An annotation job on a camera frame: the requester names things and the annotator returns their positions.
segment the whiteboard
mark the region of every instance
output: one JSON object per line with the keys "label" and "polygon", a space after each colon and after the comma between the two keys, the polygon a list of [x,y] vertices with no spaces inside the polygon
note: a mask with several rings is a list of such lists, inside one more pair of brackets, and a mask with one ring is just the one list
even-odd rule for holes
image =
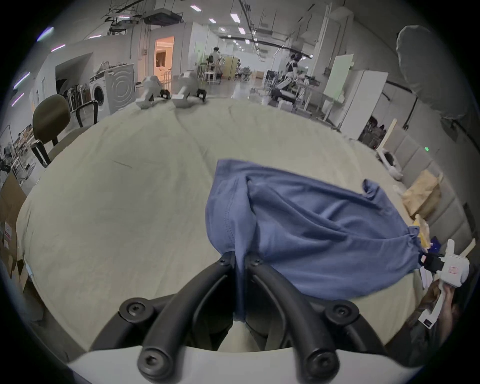
{"label": "whiteboard", "polygon": [[332,71],[330,72],[327,86],[324,90],[324,94],[331,97],[333,100],[338,100],[342,94],[343,84],[345,84],[345,80],[347,79],[352,60],[353,54],[335,57]]}

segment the front-loading washer door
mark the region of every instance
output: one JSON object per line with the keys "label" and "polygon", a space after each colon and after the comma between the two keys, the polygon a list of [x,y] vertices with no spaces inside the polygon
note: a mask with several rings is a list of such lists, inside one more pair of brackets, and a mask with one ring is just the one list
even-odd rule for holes
{"label": "front-loading washer door", "polygon": [[100,109],[105,102],[105,95],[103,93],[103,89],[100,84],[95,84],[93,87],[93,98],[98,102],[98,108]]}

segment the office chair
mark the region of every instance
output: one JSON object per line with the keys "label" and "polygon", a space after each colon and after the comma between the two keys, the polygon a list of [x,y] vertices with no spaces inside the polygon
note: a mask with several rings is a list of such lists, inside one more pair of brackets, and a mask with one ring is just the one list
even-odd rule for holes
{"label": "office chair", "polygon": [[[60,142],[57,136],[62,132],[70,122],[70,109],[68,102],[62,95],[52,95],[43,100],[33,113],[33,133],[37,141],[31,145],[32,152],[37,157],[43,167],[47,167],[55,157],[59,155],[67,146],[85,132],[91,125],[83,126],[80,119],[80,110],[88,105],[94,106],[94,122],[97,123],[98,102],[89,101],[80,105],[75,110],[75,115],[80,128],[74,129],[68,133]],[[47,153],[44,144],[51,141],[53,148]]]}

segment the white sticker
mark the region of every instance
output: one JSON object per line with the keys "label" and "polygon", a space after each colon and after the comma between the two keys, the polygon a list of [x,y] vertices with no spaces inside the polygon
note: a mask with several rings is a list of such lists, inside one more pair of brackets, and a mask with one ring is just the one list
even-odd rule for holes
{"label": "white sticker", "polygon": [[8,241],[12,240],[12,227],[5,221],[5,237]]}

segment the upholstered panel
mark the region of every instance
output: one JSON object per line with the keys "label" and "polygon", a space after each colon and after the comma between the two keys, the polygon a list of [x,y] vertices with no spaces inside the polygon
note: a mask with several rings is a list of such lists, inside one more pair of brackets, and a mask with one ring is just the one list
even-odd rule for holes
{"label": "upholstered panel", "polygon": [[440,202],[437,204],[432,214],[427,218],[428,225],[430,226],[438,220],[438,218],[446,211],[452,201],[456,199],[455,192],[445,177],[440,182],[440,193],[442,194]]}
{"label": "upholstered panel", "polygon": [[[468,222],[465,220],[458,231],[455,232],[454,235],[450,236],[450,238],[455,242],[455,254],[461,254],[461,252],[463,252],[463,250],[468,247],[472,241],[472,232]],[[445,248],[446,244],[442,246],[442,251],[445,250]]]}
{"label": "upholstered panel", "polygon": [[395,156],[402,168],[410,161],[418,148],[419,145],[410,136],[405,136],[395,151]]}
{"label": "upholstered panel", "polygon": [[[437,177],[442,173],[438,164],[403,129],[395,128],[384,147],[395,154],[402,167],[402,183],[407,188],[412,185],[424,169]],[[440,202],[427,218],[430,226],[430,237],[437,237],[442,244],[442,252],[445,250],[447,240],[453,239],[455,241],[455,252],[459,254],[472,240],[467,217],[453,186],[445,175],[440,182],[440,191],[442,193]]]}
{"label": "upholstered panel", "polygon": [[403,139],[405,139],[406,132],[401,128],[394,128],[388,140],[386,141],[384,148],[387,151],[395,153],[398,149],[400,144],[402,143]]}
{"label": "upholstered panel", "polygon": [[430,225],[430,236],[436,236],[440,244],[443,245],[450,237],[455,235],[464,221],[466,221],[466,218],[463,207],[458,199],[454,199],[440,217]]}
{"label": "upholstered panel", "polygon": [[407,187],[410,188],[413,182],[417,179],[420,172],[426,169],[430,163],[432,162],[432,158],[427,155],[423,148],[418,148],[417,151],[413,154],[410,161],[405,164],[402,169],[403,178],[402,183]]}

